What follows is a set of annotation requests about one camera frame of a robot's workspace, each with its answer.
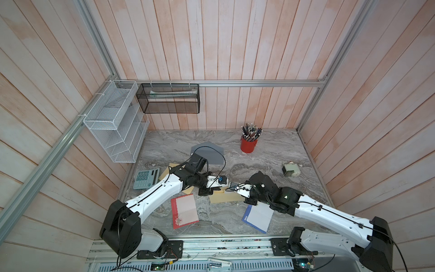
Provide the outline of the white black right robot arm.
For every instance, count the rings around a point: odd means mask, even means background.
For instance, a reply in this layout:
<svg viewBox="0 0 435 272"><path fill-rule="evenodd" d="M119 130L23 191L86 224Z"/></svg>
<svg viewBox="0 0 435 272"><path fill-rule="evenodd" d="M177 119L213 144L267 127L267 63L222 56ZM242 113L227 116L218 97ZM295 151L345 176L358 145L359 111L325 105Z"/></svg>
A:
<svg viewBox="0 0 435 272"><path fill-rule="evenodd" d="M231 185L230 192L245 198L245 203L263 203L282 214L306 219L330 229L320 233L294 227L281 255L314 255L324 252L358 261L373 272L393 271L394 241L387 221L375 216L360 218L324 205L299 190L279 187L261 171L241 184Z"/></svg>

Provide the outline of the teal desk calculator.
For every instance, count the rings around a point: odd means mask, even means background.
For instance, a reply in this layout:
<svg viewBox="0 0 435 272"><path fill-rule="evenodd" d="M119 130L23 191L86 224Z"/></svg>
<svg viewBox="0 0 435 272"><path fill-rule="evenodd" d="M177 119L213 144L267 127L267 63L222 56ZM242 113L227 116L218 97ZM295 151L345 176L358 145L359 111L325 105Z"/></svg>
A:
<svg viewBox="0 0 435 272"><path fill-rule="evenodd" d="M158 168L139 171L133 184L133 189L147 190L158 183L159 176L160 170Z"/></svg>

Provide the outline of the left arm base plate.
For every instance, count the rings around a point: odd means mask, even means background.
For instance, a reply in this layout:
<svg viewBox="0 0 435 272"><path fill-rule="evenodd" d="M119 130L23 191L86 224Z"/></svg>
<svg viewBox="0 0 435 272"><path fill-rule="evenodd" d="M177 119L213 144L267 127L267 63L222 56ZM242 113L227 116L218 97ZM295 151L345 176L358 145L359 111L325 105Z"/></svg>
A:
<svg viewBox="0 0 435 272"><path fill-rule="evenodd" d="M138 260L164 260L164 259L180 259L184 242L182 240L164 241L156 252L149 250L140 250L137 254Z"/></svg>

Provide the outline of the grey paper envelope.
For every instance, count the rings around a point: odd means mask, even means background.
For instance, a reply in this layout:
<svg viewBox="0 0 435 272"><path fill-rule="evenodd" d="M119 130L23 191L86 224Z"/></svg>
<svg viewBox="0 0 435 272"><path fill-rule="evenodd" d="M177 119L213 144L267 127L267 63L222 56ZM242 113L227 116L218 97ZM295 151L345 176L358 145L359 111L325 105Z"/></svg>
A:
<svg viewBox="0 0 435 272"><path fill-rule="evenodd" d="M224 165L224 148L212 142L203 142L191 147L191 154L195 153L205 158L211 165Z"/></svg>

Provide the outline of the red pencil cup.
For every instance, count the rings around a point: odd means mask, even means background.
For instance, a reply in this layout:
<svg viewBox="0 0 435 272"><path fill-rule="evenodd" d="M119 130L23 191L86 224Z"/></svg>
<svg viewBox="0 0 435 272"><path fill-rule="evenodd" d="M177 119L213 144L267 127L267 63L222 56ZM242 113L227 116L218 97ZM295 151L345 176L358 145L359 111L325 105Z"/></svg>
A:
<svg viewBox="0 0 435 272"><path fill-rule="evenodd" d="M244 137L242 137L240 149L242 152L244 152L246 154L250 154L256 148L257 142L258 142L257 140L247 141Z"/></svg>

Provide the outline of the black mesh wall basket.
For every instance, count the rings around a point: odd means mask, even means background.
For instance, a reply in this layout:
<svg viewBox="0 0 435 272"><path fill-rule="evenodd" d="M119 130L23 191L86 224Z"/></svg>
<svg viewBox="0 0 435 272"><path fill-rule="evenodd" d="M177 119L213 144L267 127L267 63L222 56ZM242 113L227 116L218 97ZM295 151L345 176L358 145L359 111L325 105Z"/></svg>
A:
<svg viewBox="0 0 435 272"><path fill-rule="evenodd" d="M150 91L190 91L197 90L196 98L191 99L152 99ZM145 114L198 114L201 107L199 85L192 83L142 83L136 93L136 98Z"/></svg>

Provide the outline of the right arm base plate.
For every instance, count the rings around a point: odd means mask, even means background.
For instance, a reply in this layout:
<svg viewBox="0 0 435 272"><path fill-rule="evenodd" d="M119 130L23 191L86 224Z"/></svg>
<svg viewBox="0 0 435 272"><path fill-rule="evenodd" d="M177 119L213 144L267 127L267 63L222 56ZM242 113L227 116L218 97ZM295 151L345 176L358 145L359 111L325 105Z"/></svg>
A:
<svg viewBox="0 0 435 272"><path fill-rule="evenodd" d="M287 238L272 238L270 239L271 248L274 256L315 256L318 251L309 251L305 249L300 243L291 242Z"/></svg>

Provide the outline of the paper inside black basket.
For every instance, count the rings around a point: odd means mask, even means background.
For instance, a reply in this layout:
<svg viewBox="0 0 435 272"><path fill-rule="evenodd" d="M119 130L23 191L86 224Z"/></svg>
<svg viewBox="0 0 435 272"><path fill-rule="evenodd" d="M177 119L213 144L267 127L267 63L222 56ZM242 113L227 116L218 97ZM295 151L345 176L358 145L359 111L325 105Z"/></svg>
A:
<svg viewBox="0 0 435 272"><path fill-rule="evenodd" d="M198 94L197 90L190 91L168 91L168 92L156 92L150 91L149 98L152 99L191 99L196 98Z"/></svg>

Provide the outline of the aluminium frame rail front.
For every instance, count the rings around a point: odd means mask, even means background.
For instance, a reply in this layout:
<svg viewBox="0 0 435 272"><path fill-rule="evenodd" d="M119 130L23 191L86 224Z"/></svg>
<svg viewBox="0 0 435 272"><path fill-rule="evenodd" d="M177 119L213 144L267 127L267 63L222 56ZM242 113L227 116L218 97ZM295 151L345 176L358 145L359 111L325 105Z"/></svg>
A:
<svg viewBox="0 0 435 272"><path fill-rule="evenodd" d="M181 261L217 259L291 258L286 248L289 236L212 235L207 237L169 237L167 248ZM114 263L118 255L102 240L94 241L86 263Z"/></svg>

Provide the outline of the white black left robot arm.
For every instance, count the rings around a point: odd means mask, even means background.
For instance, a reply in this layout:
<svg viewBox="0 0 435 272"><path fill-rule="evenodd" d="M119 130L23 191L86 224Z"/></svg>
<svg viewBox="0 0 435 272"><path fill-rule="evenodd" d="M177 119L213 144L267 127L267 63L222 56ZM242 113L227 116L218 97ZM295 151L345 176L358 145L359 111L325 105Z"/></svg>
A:
<svg viewBox="0 0 435 272"><path fill-rule="evenodd" d="M136 250L165 256L168 238L157 229L142 231L141 225L154 210L182 190L196 187L200 195L208 196L216 188L227 186L226 176L214 176L210 171L201 173L207 163L207 159L193 153L187 161L170 168L162 181L144 193L126 202L114 201L105 216L100 237L120 259Z"/></svg>

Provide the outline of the bunch of pencils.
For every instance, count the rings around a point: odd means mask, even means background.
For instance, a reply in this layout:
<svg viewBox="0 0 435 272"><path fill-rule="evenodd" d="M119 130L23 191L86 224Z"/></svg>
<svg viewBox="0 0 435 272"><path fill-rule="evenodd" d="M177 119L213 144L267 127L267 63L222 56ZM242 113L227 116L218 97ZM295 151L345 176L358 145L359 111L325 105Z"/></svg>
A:
<svg viewBox="0 0 435 272"><path fill-rule="evenodd" d="M259 128L254 123L246 123L241 127L242 129L242 139L247 142L256 141L262 134L263 129Z"/></svg>

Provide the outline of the yellow envelope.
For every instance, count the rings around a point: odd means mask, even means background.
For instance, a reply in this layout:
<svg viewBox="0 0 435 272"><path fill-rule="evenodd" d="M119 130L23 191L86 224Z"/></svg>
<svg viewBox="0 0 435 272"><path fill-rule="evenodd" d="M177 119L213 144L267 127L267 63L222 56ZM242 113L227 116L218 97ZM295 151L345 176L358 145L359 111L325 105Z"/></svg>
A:
<svg viewBox="0 0 435 272"><path fill-rule="evenodd" d="M219 204L225 202L243 202L245 197L241 196L236 192L227 192L227 187L220 188L219 190L214 190L212 195L209 195L209 200L212 204Z"/></svg>
<svg viewBox="0 0 435 272"><path fill-rule="evenodd" d="M170 168L176 167L177 165L178 165L177 163L170 163L169 166L160 174L158 180L159 181L164 180L166 178L166 175L169 174ZM186 194L186 195L189 195L189 194L192 194L193 189L194 189L193 187L189 187L189 188L182 190L181 192Z"/></svg>

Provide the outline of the blue bordered letter paper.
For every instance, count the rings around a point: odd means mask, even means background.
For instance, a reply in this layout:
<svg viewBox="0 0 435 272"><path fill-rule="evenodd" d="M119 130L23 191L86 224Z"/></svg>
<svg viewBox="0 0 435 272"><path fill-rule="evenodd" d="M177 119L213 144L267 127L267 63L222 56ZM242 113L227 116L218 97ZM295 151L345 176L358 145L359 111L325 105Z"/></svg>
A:
<svg viewBox="0 0 435 272"><path fill-rule="evenodd" d="M242 221L266 234L273 214L274 210L269 205L259 202L257 205L248 205Z"/></svg>

